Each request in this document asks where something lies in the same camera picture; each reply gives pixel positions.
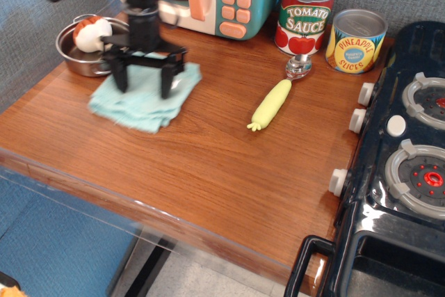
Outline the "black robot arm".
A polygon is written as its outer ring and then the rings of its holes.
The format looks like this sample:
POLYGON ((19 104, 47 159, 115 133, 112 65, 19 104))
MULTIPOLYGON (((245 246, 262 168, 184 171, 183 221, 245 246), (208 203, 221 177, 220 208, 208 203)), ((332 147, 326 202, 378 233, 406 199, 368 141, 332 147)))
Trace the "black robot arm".
POLYGON ((125 92, 129 81, 127 67, 139 65, 161 71, 161 97, 170 94, 173 79, 184 71, 186 48, 165 41, 160 35, 159 0, 125 0, 129 31, 104 36, 102 42, 110 45, 103 53, 117 88, 125 92))

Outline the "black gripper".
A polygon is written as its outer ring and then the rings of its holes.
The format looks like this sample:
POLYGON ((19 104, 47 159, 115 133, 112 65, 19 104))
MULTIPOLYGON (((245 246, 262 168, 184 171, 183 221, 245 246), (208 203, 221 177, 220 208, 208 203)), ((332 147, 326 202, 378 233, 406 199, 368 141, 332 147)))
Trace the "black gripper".
POLYGON ((161 70, 161 97, 169 97, 173 79, 185 68, 186 48, 161 37, 161 19, 157 10, 128 11, 129 28, 124 33, 101 37, 110 44, 103 53, 117 88, 125 93, 128 88, 127 67, 139 65, 161 70))

